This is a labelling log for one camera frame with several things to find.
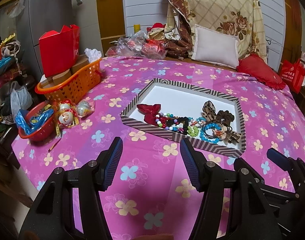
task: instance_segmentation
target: red bowl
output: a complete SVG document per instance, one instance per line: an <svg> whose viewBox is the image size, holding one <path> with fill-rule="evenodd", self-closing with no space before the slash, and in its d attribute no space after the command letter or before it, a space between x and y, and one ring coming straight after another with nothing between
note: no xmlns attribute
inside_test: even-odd
<svg viewBox="0 0 305 240"><path fill-rule="evenodd" d="M44 101L39 105L35 106L33 109L29 111L26 115L25 120L27 123L30 122L30 118L37 114L40 109L44 108L48 104L48 101ZM50 116L50 118L41 126L41 128L30 135L27 135L25 131L19 127L18 133L22 139L29 139L30 141L38 142L46 139L54 130L55 130L55 122L54 122L54 113Z"/></svg>

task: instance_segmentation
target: pink bedsheet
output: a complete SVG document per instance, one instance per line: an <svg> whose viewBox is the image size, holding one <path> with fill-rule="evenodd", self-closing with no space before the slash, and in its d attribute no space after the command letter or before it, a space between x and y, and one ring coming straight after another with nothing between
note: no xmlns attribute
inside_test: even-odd
<svg viewBox="0 0 305 240"><path fill-rule="evenodd" d="M55 167L81 167L120 136L124 150L113 184L100 193L114 240L156 233L173 233L176 240L187 240L202 199L190 184L177 143L123 125L120 120L120 112L154 77L238 97L246 124L247 149L242 157L266 184L294 190L288 173L266 156L267 150L274 147L286 156L305 161L305 118L288 87L274 91L246 74L184 62L108 58L101 61L101 67L106 67L107 78L85 96L95 101L95 112L77 127L64 130L62 140L50 153L55 138L36 146L17 137L12 146L25 173L40 190ZM203 153L222 168L233 169L233 158ZM73 201L76 228L82 230L77 194ZM228 211L227 190L218 235L226 231Z"/></svg>

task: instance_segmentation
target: orange basket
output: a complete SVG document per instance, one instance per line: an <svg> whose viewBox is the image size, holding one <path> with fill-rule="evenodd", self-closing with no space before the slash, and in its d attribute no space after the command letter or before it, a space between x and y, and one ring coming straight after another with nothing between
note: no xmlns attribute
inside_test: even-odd
<svg viewBox="0 0 305 240"><path fill-rule="evenodd" d="M57 86L41 88L41 84L38 83L35 87L35 92L45 95L48 100L60 102L70 99L77 104L89 90L100 83L100 61L101 58L84 66Z"/></svg>
<svg viewBox="0 0 305 240"><path fill-rule="evenodd" d="M30 118L37 114L40 109L44 108L48 104L47 101L40 103L39 105L35 106L30 112L25 116L25 120L27 123L30 123ZM25 131L19 127L18 133L22 139L29 139L30 141L38 142L46 139L55 129L55 122L54 122L54 113L49 117L49 119L42 125L42 127L33 132L32 134L27 135Z"/></svg>

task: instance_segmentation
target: floral quilt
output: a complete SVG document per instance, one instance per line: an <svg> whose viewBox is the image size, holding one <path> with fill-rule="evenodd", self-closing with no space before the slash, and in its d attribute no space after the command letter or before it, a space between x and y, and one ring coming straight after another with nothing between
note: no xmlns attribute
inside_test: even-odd
<svg viewBox="0 0 305 240"><path fill-rule="evenodd" d="M259 0L184 0L195 44L195 24L238 37L239 58L257 53L267 62Z"/></svg>
<svg viewBox="0 0 305 240"><path fill-rule="evenodd" d="M179 144L121 122L120 112L155 77L198 84L238 97L246 125L247 147L242 157L266 184L294 191L288 173L266 156L273 147L285 156L305 161L305 118L288 87L275 91L247 74L184 62L105 58L101 67L107 77L85 95L86 100L95 102L95 112L78 126L64 130L51 152L48 149L58 140L54 136L42 144L17 137L12 147L22 169L40 190L55 167L81 167L120 136L124 149L115 178L106 192L100 192L114 240L157 233L172 233L177 240L187 240L201 203L202 194L190 183ZM207 160L233 169L235 159L202 152ZM82 231L77 193L74 189L75 224ZM229 201L226 190L218 236L225 234Z"/></svg>

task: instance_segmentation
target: white pillow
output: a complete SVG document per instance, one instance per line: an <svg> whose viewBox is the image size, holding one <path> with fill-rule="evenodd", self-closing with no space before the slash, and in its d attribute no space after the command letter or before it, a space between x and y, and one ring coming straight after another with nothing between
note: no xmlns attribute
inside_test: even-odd
<svg viewBox="0 0 305 240"><path fill-rule="evenodd" d="M192 59L236 69L238 37L210 30L195 24L196 40Z"/></svg>

